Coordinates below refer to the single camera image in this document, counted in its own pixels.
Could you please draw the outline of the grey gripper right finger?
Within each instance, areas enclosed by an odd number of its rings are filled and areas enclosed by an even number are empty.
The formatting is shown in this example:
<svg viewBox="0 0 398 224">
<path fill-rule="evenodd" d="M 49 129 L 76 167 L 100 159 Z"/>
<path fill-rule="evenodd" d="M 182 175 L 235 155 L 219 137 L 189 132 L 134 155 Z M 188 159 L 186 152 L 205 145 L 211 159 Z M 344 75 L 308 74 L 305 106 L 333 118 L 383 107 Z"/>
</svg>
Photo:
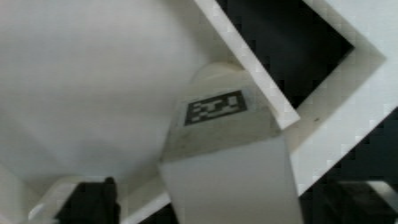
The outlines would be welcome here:
<svg viewBox="0 0 398 224">
<path fill-rule="evenodd" d="M 340 181 L 340 224 L 398 224 L 398 190 L 385 181 Z"/>
</svg>

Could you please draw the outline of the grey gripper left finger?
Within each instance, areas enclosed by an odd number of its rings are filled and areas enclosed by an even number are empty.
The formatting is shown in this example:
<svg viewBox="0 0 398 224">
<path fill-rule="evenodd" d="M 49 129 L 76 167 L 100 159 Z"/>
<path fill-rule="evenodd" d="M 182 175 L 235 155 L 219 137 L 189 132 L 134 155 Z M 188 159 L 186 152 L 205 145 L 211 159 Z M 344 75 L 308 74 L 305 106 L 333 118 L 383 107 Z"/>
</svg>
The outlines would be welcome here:
<svg viewBox="0 0 398 224">
<path fill-rule="evenodd" d="M 28 212 L 24 224 L 120 224 L 113 178 L 61 178 Z"/>
</svg>

